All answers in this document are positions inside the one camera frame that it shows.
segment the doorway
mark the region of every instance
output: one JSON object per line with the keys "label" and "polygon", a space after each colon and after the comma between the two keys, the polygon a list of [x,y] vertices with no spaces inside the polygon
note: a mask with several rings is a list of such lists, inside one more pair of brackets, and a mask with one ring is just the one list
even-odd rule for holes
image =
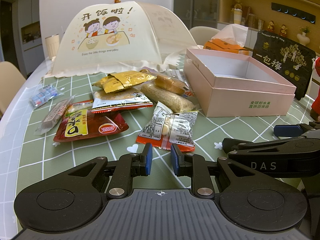
{"label": "doorway", "polygon": [[0,12],[0,34],[4,60],[11,62],[19,69],[13,40],[12,3],[0,0]]}

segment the crosshair mark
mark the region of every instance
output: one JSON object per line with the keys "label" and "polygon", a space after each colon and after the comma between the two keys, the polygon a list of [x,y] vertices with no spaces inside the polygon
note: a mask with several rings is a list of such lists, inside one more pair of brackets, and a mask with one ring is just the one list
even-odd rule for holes
{"label": "crosshair mark", "polygon": [[167,193],[165,193],[165,192],[163,192],[163,191],[161,190],[161,191],[157,192],[156,194],[158,194],[159,196],[163,196],[164,194],[167,194]]}

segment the food cover umbrella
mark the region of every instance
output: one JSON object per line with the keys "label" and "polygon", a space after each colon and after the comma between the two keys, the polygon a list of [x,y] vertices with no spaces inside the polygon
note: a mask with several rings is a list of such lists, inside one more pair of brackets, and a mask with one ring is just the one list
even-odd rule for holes
{"label": "food cover umbrella", "polygon": [[164,71],[165,56],[193,46],[189,30],[167,8],[133,1],[92,5],[66,29],[52,75],[112,73],[144,66]]}

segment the white cup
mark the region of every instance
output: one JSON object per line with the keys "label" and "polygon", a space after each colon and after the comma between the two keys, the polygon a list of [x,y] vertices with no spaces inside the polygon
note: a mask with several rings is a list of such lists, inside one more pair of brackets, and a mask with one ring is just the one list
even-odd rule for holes
{"label": "white cup", "polygon": [[60,41],[59,41],[59,34],[52,35],[50,37],[45,38],[45,44],[47,46],[47,51],[49,55],[49,59],[52,59],[57,55]]}
{"label": "white cup", "polygon": [[241,19],[242,19],[242,10],[241,9],[235,9],[235,15],[234,15],[233,23],[241,24]]}

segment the open cardboard box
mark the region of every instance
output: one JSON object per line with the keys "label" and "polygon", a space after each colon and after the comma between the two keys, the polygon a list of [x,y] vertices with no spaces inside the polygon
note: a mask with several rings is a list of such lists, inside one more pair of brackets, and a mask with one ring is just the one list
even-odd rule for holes
{"label": "open cardboard box", "polygon": [[296,87],[250,56],[187,49],[184,73],[207,117],[286,115]]}

